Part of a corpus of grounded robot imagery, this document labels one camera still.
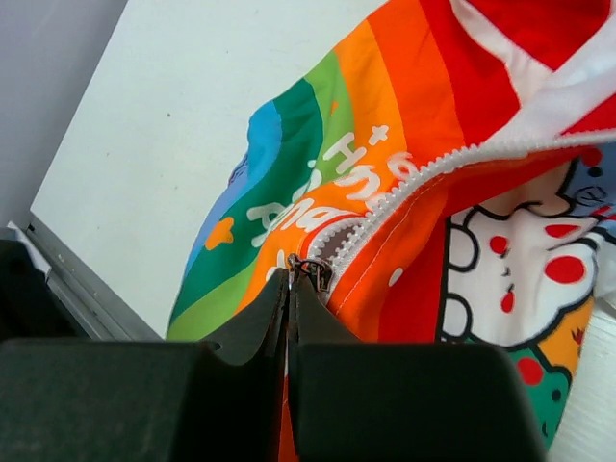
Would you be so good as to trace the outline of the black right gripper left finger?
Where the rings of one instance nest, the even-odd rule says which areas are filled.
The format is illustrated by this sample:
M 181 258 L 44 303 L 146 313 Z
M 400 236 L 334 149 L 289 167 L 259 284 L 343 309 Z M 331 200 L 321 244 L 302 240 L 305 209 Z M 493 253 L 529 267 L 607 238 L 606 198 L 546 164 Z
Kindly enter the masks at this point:
M 288 273 L 199 341 L 1 347 L 5 461 L 274 461 Z

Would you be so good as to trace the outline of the rainbow red kids jacket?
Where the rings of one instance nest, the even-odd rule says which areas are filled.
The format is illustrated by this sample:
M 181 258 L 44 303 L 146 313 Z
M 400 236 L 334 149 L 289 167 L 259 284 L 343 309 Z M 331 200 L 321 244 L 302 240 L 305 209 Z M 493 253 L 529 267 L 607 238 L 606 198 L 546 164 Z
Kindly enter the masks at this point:
M 615 291 L 615 5 L 389 1 L 250 119 L 167 337 L 288 266 L 364 341 L 500 347 L 546 446 Z

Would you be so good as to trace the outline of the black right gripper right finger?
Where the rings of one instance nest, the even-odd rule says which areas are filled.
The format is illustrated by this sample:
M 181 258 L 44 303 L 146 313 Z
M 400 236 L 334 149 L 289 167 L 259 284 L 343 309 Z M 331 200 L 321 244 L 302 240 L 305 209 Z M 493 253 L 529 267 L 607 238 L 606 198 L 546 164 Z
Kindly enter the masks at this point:
M 522 383 L 500 350 L 361 342 L 304 276 L 289 310 L 289 407 L 301 460 L 546 459 Z

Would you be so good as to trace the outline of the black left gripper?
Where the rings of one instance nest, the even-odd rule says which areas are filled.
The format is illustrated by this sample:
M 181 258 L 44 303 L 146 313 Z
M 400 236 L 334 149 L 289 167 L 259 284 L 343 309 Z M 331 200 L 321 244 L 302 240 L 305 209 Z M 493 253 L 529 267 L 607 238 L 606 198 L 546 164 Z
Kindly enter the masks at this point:
M 84 338 L 11 228 L 1 230 L 1 339 Z

